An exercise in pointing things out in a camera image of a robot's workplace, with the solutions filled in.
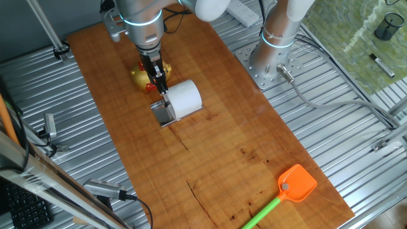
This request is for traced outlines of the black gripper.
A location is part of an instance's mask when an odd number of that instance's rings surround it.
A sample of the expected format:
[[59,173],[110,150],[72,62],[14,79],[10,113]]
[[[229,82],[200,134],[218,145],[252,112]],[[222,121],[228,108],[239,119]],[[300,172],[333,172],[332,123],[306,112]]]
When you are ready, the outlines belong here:
[[147,72],[149,82],[146,83],[146,89],[157,89],[160,94],[168,92],[166,76],[162,73],[162,55],[160,51],[150,53],[140,53],[141,62],[144,70]]

